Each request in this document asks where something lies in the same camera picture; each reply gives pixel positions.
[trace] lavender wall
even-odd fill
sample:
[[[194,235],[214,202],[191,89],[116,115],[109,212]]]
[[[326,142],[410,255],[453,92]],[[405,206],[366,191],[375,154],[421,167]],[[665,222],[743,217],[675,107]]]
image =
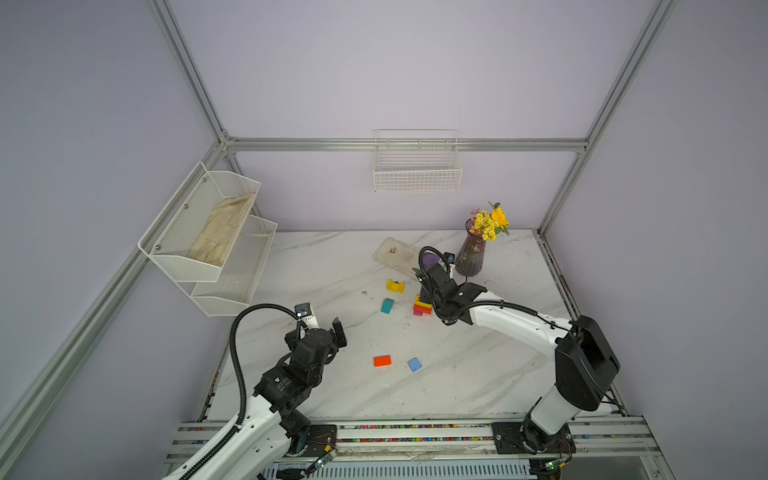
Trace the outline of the lavender wall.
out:
[[[681,1],[549,234],[678,480],[765,475],[766,24]]]
[[[584,137],[653,0],[173,0],[230,134]],[[281,230],[536,227],[572,154],[462,154],[458,194],[374,194],[371,154],[240,154]]]
[[[147,3],[0,15],[0,422],[213,136]],[[152,478],[227,325],[148,267],[14,474]]]

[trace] building block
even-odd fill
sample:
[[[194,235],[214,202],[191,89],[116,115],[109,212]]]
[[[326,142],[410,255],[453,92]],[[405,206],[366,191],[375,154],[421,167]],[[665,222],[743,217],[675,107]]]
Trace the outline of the building block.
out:
[[[419,361],[419,359],[411,359],[408,362],[408,366],[411,367],[411,372],[415,372],[416,370],[422,368],[422,363]]]
[[[420,297],[419,295],[416,296],[416,300],[415,300],[415,302],[413,302],[414,305],[423,306],[423,307],[429,308],[429,309],[432,308],[432,305],[430,305],[429,303],[420,302],[419,301],[419,297]]]
[[[392,279],[389,279],[386,283],[386,289],[391,290],[393,292],[402,293],[403,290],[406,289],[406,283],[393,282]]]
[[[389,355],[373,357],[373,366],[390,366],[390,365],[392,365],[392,357]]]
[[[395,300],[392,300],[391,298],[385,298],[384,303],[382,303],[382,312],[389,313],[392,311],[392,305],[395,304]]]
[[[426,308],[426,307],[420,306],[420,305],[414,305],[413,306],[413,311],[414,312],[419,312],[419,313],[424,313],[425,315],[432,315],[432,309],[431,308]]]

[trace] yellow block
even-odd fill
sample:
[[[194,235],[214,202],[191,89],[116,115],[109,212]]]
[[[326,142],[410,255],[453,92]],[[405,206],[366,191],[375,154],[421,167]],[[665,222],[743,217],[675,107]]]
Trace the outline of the yellow block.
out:
[[[430,305],[428,303],[419,302],[419,297],[420,297],[420,295],[416,296],[416,301],[413,303],[414,305],[423,306],[425,308],[432,308],[432,305]]]
[[[393,292],[402,293],[406,288],[406,283],[393,282],[391,279],[386,283],[386,289]]]

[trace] beige cloth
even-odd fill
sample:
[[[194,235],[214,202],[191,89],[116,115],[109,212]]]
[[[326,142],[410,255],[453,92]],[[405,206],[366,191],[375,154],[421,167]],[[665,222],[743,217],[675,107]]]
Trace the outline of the beige cloth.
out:
[[[235,242],[240,225],[248,214],[255,194],[226,198],[210,212],[208,222],[197,236],[187,254],[192,260],[223,266],[227,252]]]

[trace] marble table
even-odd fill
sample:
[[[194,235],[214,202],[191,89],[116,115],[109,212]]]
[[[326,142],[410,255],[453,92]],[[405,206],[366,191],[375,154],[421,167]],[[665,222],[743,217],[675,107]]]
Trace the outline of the marble table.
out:
[[[445,326],[434,315],[414,316],[419,283],[372,258],[387,237],[456,253],[465,235],[464,230],[410,230],[275,236],[253,304],[292,309],[310,302],[321,327],[330,328],[338,316],[349,341],[301,405],[304,415],[312,420],[517,417],[547,391],[554,363],[544,355],[485,327]],[[387,290],[387,279],[405,281],[405,292]],[[483,270],[471,280],[508,301],[569,318],[530,230],[511,230],[488,242]],[[389,314],[380,312],[387,297],[395,300]],[[288,353],[283,337],[295,325],[272,310],[242,320],[237,351],[249,392]],[[381,355],[391,355],[392,365],[374,368],[373,357]],[[422,364],[417,372],[407,365],[413,358]],[[237,407],[237,383],[227,359],[208,419],[229,419]]]

